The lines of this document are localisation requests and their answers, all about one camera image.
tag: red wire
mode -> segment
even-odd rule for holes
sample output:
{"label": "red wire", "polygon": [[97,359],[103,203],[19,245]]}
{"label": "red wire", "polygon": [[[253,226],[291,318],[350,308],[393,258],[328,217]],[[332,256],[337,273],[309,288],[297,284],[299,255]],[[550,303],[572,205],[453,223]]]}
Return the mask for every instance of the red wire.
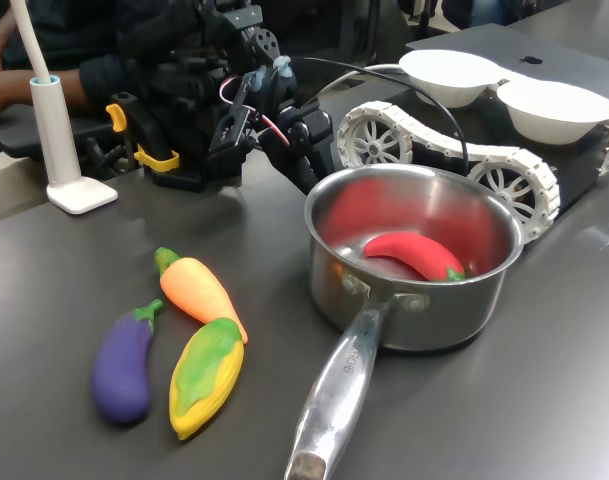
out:
{"label": "red wire", "polygon": [[[231,83],[233,80],[235,80],[236,76],[232,76],[232,77],[228,77],[226,80],[224,80],[222,82],[222,85],[220,85],[220,98],[222,99],[222,101],[224,103],[228,103],[229,105],[233,105],[233,102],[231,102],[230,100],[227,100],[226,98],[224,98],[224,89],[226,88],[226,86]],[[248,108],[251,112],[255,112],[256,110],[253,107],[249,107],[248,105],[244,105],[246,108]],[[273,130],[275,132],[275,134],[280,137],[280,139],[282,140],[282,142],[284,142],[284,144],[288,147],[290,145],[290,142],[288,141],[288,138],[286,138],[286,135],[284,135],[282,133],[282,131],[277,127],[277,125],[275,125],[273,122],[271,122],[271,120],[269,120],[269,118],[266,115],[262,115],[262,120],[264,121],[264,123],[266,124],[266,126],[268,128],[270,128],[271,130]]]}

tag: yellow corn toy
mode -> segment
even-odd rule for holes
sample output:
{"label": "yellow corn toy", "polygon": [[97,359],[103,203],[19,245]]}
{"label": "yellow corn toy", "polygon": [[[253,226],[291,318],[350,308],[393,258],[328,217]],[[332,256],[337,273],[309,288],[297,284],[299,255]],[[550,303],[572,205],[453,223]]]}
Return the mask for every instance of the yellow corn toy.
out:
{"label": "yellow corn toy", "polygon": [[244,344],[235,321],[217,318],[189,340],[169,390],[171,425],[186,440],[226,401],[242,368]]}

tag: white lamp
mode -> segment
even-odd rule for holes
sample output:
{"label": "white lamp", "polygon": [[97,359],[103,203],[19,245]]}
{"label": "white lamp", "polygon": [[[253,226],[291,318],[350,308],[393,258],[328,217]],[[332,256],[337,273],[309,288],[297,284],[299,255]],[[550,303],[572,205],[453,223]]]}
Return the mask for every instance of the white lamp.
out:
{"label": "white lamp", "polygon": [[88,212],[112,202],[117,199],[115,190],[98,180],[83,177],[80,172],[62,84],[46,68],[26,0],[11,0],[11,7],[35,72],[35,78],[31,80],[31,95],[48,174],[46,194],[49,200],[72,214]]}

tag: orange carrot toy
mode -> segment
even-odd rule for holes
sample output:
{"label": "orange carrot toy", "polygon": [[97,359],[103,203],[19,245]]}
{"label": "orange carrot toy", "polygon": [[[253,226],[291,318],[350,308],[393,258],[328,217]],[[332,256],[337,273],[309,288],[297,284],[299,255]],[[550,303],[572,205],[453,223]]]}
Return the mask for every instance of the orange carrot toy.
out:
{"label": "orange carrot toy", "polygon": [[221,317],[230,318],[237,323],[242,341],[248,341],[226,290],[201,262],[180,257],[168,248],[158,248],[155,263],[160,272],[162,290],[171,302],[202,323]]}

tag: saucepan handle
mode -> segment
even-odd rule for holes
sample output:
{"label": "saucepan handle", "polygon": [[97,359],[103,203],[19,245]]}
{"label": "saucepan handle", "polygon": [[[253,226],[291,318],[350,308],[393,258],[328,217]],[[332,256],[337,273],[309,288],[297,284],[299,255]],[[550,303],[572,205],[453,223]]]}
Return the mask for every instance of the saucepan handle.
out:
{"label": "saucepan handle", "polygon": [[306,399],[285,480],[326,480],[348,443],[366,396],[390,302],[367,299]]}

